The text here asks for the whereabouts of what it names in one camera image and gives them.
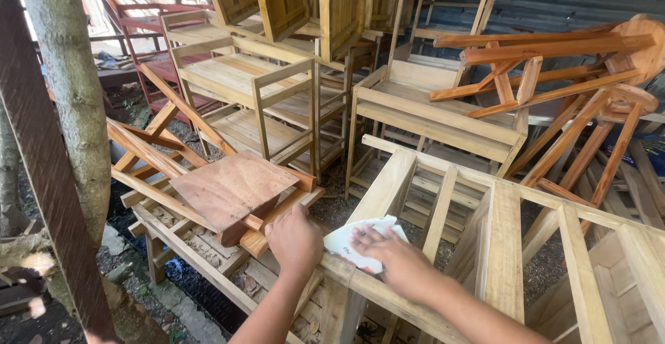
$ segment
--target wooden plank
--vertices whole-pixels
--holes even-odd
[[[298,178],[245,150],[171,179],[217,231],[224,231],[291,187]]]
[[[394,153],[346,222],[381,218],[386,214],[398,215],[397,210],[401,208],[396,207],[396,200],[404,182],[408,179],[410,184],[415,167],[415,154],[403,150]]]
[[[660,213],[649,194],[644,178],[640,175],[639,171],[623,161],[619,163],[619,170],[626,179],[628,192],[640,213],[642,223],[658,229],[665,229],[665,223],[663,223]]]
[[[656,175],[656,170],[654,170],[654,166],[644,150],[644,145],[639,140],[633,140],[628,147],[637,165],[637,170],[640,170],[640,174],[644,178],[646,189],[653,198],[654,204],[656,204],[656,209],[661,216],[665,215],[665,193],[663,193],[663,187],[658,175]]]
[[[0,3],[0,98],[39,212],[87,342],[120,343],[93,251],[99,244],[90,240],[86,230],[72,167],[35,59],[23,6],[20,0]],[[100,138],[106,142],[103,132]]]
[[[665,337],[665,241],[628,226],[619,227],[617,235],[654,326]]]
[[[557,216],[582,342],[611,343],[612,336],[575,208],[561,204]]]
[[[175,178],[187,174],[185,169],[178,162],[173,161],[168,156],[158,152],[153,146],[133,135],[131,132],[121,127],[118,122],[107,118],[106,129],[108,136],[118,144],[124,146],[129,152],[138,156],[157,170],[160,170],[169,178]]]
[[[533,91],[536,89],[542,65],[542,56],[533,57],[524,65],[520,87],[517,89],[517,103],[519,105],[526,104],[533,97]]]
[[[630,344],[626,321],[621,312],[621,305],[619,305],[619,298],[617,297],[617,291],[614,289],[610,270],[601,265],[595,265],[593,273],[598,283],[598,291],[601,294],[612,342],[615,344]]]
[[[301,203],[305,207],[309,207],[314,204],[323,194],[325,190],[323,188],[317,188],[314,191],[305,192],[302,189],[296,189],[294,192],[282,200],[272,212],[266,215],[263,218],[262,230],[265,229],[265,226],[274,221],[278,216],[288,213],[294,204]],[[252,229],[247,230],[245,234],[240,239],[240,246],[245,248],[250,254],[254,257],[260,257],[266,249],[268,249],[268,240],[260,231],[254,231]]]
[[[492,188],[489,215],[481,223],[476,296],[524,323],[520,192],[507,184]]]
[[[562,42],[617,36],[617,33],[543,33],[543,34],[497,34],[497,35],[441,35],[434,41],[434,48],[462,48],[485,46],[497,41],[502,46],[524,45],[529,42]]]
[[[448,214],[448,206],[450,205],[450,199],[453,196],[453,188],[455,187],[457,172],[456,168],[451,168],[445,173],[444,181],[442,182],[439,194],[437,195],[432,222],[429,225],[427,238],[425,238],[425,244],[422,247],[422,253],[428,258],[430,263],[434,263],[441,235],[444,232],[445,217]]]
[[[517,100],[508,101],[505,102],[504,104],[490,106],[489,108],[473,110],[472,112],[468,112],[464,115],[470,118],[483,118],[497,113],[507,112],[510,110],[517,110],[525,106],[536,105],[541,102],[554,100],[555,98],[561,98],[569,96],[571,94],[578,94],[589,90],[596,90],[598,88],[602,88],[605,86],[614,85],[616,83],[623,82],[629,78],[638,76],[640,73],[641,70],[630,70],[622,72],[620,74],[614,74],[614,75],[604,76],[598,79],[587,80],[586,82],[579,83],[577,85],[570,85],[557,90],[536,94],[526,104],[520,105],[517,102]]]
[[[460,53],[463,65],[489,64],[504,61],[528,60],[535,56],[544,58],[576,56],[610,52],[632,52],[655,45],[650,34],[636,36],[612,36],[579,41],[544,42],[498,48],[467,49]]]
[[[184,216],[185,218],[194,221],[196,224],[200,224],[201,226],[204,226],[205,228],[213,231],[213,232],[218,232],[217,229],[210,224],[205,218],[203,218],[199,213],[197,213],[195,210],[191,209],[189,206],[182,204],[180,201],[177,199],[173,198],[172,196],[169,196],[162,191],[158,190],[157,188],[146,184],[142,180],[139,180],[131,175],[125,174],[124,172],[118,171],[114,168],[111,168],[111,176],[112,178],[118,180],[119,182],[123,183],[124,185],[131,187],[133,189],[136,189],[138,192],[152,198],[156,202],[160,203],[162,206],[165,208],[169,208],[173,210],[174,212]]]

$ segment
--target wooden beam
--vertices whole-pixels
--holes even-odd
[[[504,61],[528,60],[535,56],[544,58],[577,56],[609,52],[634,52],[655,45],[650,34],[636,36],[613,36],[587,40],[544,42],[498,48],[467,49],[460,53],[462,65],[500,63]]]
[[[152,145],[146,143],[131,132],[125,130],[118,124],[118,122],[107,118],[106,129],[108,130],[108,136],[113,141],[121,144],[129,152],[133,153],[135,156],[138,156],[157,170],[160,170],[169,178],[173,179],[187,174],[187,169],[185,169],[181,164],[173,161],[168,156],[163,155]]]
[[[587,70],[586,65],[571,67],[571,68],[560,68],[558,70],[541,72],[538,75],[537,83],[554,82],[556,80],[575,79],[586,76],[599,76],[606,72],[607,70],[605,69]],[[510,86],[518,87],[522,81],[522,77],[523,75],[514,76],[510,78]],[[446,88],[444,90],[431,91],[429,93],[429,101],[435,102],[450,98],[469,96],[470,94],[487,93],[495,90],[496,90],[496,85],[491,83],[484,89],[479,89],[478,85],[467,85],[455,88]]]
[[[520,191],[495,184],[489,215],[480,226],[476,296],[524,323]]]
[[[557,209],[557,216],[582,343],[611,343],[612,336],[577,212],[562,204]]]
[[[596,90],[598,88],[610,86],[616,83],[621,83],[627,79],[640,75],[640,73],[641,70],[630,70],[626,72],[621,72],[620,74],[604,76],[602,78],[588,80],[584,83],[579,83],[577,85],[570,85],[557,90],[552,90],[549,92],[537,94],[534,97],[532,97],[531,100],[528,101],[526,104],[520,105],[520,103],[517,100],[508,101],[504,104],[490,106],[489,108],[473,110],[472,112],[468,112],[464,115],[470,118],[483,118],[497,113],[508,112],[510,110],[517,110],[525,106],[536,105],[540,104],[541,102],[554,100],[555,98],[561,98],[569,96],[571,94],[578,94],[589,90]]]
[[[502,46],[524,45],[542,42],[563,42],[607,38],[618,36],[617,33],[544,33],[544,34],[498,34],[498,35],[441,35],[434,41],[434,48],[462,48],[485,46],[490,41],[497,41]]]
[[[67,151],[20,0],[0,0],[0,98],[51,238],[73,307],[90,344],[120,343],[86,230]]]
[[[656,331],[665,337],[665,241],[628,226],[619,227],[617,235]]]
[[[654,165],[649,161],[649,157],[644,150],[644,145],[639,140],[633,140],[628,145],[632,159],[635,160],[637,170],[640,170],[646,189],[649,191],[651,198],[653,198],[656,209],[661,216],[665,215],[665,193],[663,187],[658,179]]]
[[[394,153],[370,186],[367,193],[346,221],[353,223],[368,218],[381,218],[386,214],[399,215],[402,208],[397,208],[399,195],[404,182],[411,183],[413,170],[416,168],[416,155],[399,150]]]

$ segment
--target stool leg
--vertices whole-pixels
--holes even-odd
[[[536,165],[529,171],[527,176],[522,179],[521,184],[527,187],[534,187],[538,179],[543,178],[545,173],[552,167],[561,154],[566,150],[568,145],[579,135],[580,132],[586,127],[586,124],[591,120],[596,113],[606,106],[606,100],[609,98],[610,92],[605,89],[600,89],[594,94],[589,102],[585,105],[582,111],[579,112],[577,118],[570,123],[570,126],[559,136],[557,141],[545,152],[544,156],[536,163]]]
[[[637,122],[640,120],[640,113],[642,113],[642,109],[643,105],[641,103],[636,103],[633,104],[632,109],[630,110],[628,118],[626,119],[626,123],[624,123],[624,127],[621,130],[621,134],[619,135],[619,139],[617,139],[617,143],[614,145],[614,150],[610,155],[610,159],[607,161],[607,165],[605,165],[603,175],[601,176],[600,180],[598,180],[596,191],[593,193],[593,197],[591,198],[591,204],[593,204],[595,207],[598,207],[601,202],[603,202],[605,194],[610,188],[610,183],[612,183],[612,179],[614,179],[614,175],[617,173],[617,169],[619,169],[619,163],[621,162],[621,159],[623,158],[623,155],[628,148],[628,143],[632,138],[632,133],[635,132]]]

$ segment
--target wooden slat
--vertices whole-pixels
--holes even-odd
[[[528,60],[535,56],[563,57],[578,54],[639,51],[655,45],[651,35],[616,36],[579,41],[545,42],[499,48],[468,49],[460,54],[464,65],[489,64],[504,61]]]
[[[630,271],[661,338],[665,337],[665,241],[648,231],[628,226],[617,229]]]
[[[534,42],[554,42],[606,38],[617,33],[544,33],[544,34],[498,34],[498,35],[441,35],[434,41],[435,48],[461,48],[467,46],[485,46],[490,41],[497,41],[502,46],[528,44]]]
[[[381,172],[375,183],[367,190],[363,200],[346,221],[353,223],[369,218],[381,218],[386,214],[398,215],[396,199],[402,192],[405,180],[410,183],[411,175],[416,167],[416,155],[406,151],[394,153]]]
[[[428,258],[430,263],[434,263],[436,251],[439,247],[439,241],[444,232],[445,217],[448,214],[450,199],[453,196],[453,188],[455,187],[457,172],[456,168],[449,169],[445,173],[444,181],[439,188],[440,192],[437,195],[432,222],[429,225],[427,238],[425,238],[425,245],[422,247],[422,253]]]
[[[557,216],[582,343],[611,343],[612,336],[575,208],[562,204]]]
[[[481,226],[476,296],[524,323],[519,190],[496,183]]]

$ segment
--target wood grain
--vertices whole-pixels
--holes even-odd
[[[298,178],[246,150],[171,179],[218,231],[224,231],[291,187]]]

